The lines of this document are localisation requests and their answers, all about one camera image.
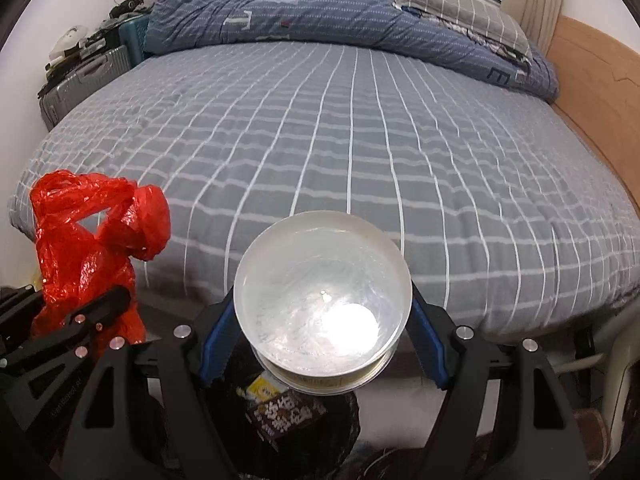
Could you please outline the yellow white snack wrapper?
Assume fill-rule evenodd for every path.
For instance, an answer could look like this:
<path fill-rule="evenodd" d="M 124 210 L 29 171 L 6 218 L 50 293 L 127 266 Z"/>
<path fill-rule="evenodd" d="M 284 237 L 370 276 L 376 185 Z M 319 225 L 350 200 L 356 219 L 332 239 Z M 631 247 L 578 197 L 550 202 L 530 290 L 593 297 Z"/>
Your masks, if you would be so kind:
<path fill-rule="evenodd" d="M 273 374 L 262 372 L 247 387 L 237 388 L 236 393 L 248 402 L 259 404 L 275 398 L 286 390 L 288 386 Z"/>

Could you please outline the brown printed carton box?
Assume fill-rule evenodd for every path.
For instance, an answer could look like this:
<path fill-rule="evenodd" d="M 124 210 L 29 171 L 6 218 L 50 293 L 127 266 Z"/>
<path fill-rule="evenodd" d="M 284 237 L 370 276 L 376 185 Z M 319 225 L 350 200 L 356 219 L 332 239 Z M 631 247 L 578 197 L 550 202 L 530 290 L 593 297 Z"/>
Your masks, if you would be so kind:
<path fill-rule="evenodd" d="M 246 412 L 259 437 L 276 451 L 294 432 L 305 428 L 328 412 L 314 396 L 288 390 L 275 398 L 256 404 Z"/>

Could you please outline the red plastic bag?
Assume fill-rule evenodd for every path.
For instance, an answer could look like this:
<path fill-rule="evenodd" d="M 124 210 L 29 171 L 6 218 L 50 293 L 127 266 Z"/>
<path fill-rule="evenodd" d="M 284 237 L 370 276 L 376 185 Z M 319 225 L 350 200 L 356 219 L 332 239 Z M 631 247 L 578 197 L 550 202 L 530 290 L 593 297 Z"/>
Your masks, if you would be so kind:
<path fill-rule="evenodd" d="M 116 336 L 141 344 L 145 327 L 131 260 L 149 261 L 168 243 L 170 211 L 162 189 L 104 174 L 56 170 L 37 181 L 29 198 L 44 298 L 32 336 L 56 332 L 66 318 L 122 286 L 130 300 L 112 324 L 103 326 L 96 350 L 106 349 Z"/>

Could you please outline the black trash bin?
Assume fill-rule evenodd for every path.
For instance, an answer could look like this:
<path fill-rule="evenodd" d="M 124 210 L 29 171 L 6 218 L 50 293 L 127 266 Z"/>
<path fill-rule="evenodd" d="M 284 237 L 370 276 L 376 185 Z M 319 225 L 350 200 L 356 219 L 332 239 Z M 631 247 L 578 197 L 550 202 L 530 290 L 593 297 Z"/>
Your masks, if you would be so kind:
<path fill-rule="evenodd" d="M 236 349 L 205 390 L 205 406 L 242 479 L 334 479 L 360 434 L 354 394 L 308 396 L 282 386 L 248 347 Z"/>

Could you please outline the grey checked bed sheet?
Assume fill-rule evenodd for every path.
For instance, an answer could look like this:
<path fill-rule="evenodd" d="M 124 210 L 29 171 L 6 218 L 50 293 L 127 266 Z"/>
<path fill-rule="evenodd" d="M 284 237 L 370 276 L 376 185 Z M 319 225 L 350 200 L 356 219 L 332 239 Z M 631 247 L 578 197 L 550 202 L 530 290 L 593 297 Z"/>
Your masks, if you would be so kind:
<path fill-rule="evenodd" d="M 497 336 L 539 333 L 639 292 L 620 182 L 543 100 L 397 54 L 227 44 L 150 58 L 41 142 L 8 203 L 48 172 L 159 186 L 171 237 L 150 292 L 215 302 L 243 252 L 307 210 L 354 214 L 400 248 L 431 304 Z"/>

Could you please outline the grey suitcase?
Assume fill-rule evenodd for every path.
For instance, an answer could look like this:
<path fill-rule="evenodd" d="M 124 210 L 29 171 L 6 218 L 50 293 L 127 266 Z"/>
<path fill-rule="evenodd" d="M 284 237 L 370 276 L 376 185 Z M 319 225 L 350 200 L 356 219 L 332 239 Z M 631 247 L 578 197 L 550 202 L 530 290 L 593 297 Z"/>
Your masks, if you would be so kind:
<path fill-rule="evenodd" d="M 51 131 L 74 107 L 130 70 L 125 46 L 109 50 L 74 68 L 60 82 L 40 93 L 40 114 Z"/>

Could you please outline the white helmet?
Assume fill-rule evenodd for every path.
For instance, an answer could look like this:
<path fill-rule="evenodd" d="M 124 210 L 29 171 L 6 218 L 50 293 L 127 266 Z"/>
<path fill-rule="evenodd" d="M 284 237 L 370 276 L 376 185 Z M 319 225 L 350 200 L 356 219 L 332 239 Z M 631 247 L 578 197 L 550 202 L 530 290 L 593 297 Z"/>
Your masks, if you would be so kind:
<path fill-rule="evenodd" d="M 54 61 L 57 58 L 64 58 L 68 52 L 76 48 L 81 48 L 86 42 L 88 28 L 84 25 L 75 25 L 70 28 L 49 52 L 49 60 Z"/>

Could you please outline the teal plastic stool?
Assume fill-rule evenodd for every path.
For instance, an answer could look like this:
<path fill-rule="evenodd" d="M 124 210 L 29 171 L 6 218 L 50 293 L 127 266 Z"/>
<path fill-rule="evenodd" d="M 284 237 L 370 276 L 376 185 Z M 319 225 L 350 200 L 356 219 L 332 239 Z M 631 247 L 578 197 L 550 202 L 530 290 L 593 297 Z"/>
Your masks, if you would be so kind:
<path fill-rule="evenodd" d="M 146 14 L 136 15 L 127 18 L 118 26 L 120 43 L 126 47 L 132 67 L 139 65 L 145 59 L 145 36 L 149 19 Z"/>

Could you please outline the wooden headboard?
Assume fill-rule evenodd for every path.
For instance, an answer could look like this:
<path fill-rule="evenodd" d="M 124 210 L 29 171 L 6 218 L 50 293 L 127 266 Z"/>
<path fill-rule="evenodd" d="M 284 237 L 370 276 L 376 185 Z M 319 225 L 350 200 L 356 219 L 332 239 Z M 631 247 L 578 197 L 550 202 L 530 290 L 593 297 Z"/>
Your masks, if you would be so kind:
<path fill-rule="evenodd" d="M 639 55 L 561 15 L 548 51 L 560 85 L 554 108 L 639 205 Z"/>

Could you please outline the blue striped duvet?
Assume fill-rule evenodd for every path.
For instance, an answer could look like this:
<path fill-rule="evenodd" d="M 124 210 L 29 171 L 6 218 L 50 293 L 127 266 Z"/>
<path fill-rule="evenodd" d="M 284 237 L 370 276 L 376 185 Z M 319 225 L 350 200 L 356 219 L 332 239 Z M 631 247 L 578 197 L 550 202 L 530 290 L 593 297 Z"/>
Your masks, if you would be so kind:
<path fill-rule="evenodd" d="M 399 10 L 393 0 L 156 0 L 145 49 L 162 55 L 270 40 L 378 49 L 548 102 L 559 95 L 555 70 L 538 50 L 508 60 L 479 36 Z"/>

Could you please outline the grey checked pillow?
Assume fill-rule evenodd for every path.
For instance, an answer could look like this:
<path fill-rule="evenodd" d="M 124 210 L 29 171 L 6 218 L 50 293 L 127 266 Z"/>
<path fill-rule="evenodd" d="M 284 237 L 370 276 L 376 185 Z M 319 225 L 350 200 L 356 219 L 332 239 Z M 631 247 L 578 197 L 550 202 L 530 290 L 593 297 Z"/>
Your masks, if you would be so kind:
<path fill-rule="evenodd" d="M 532 48 L 520 24 L 484 0 L 395 0 L 395 4 L 436 16 L 521 56 L 532 57 Z"/>

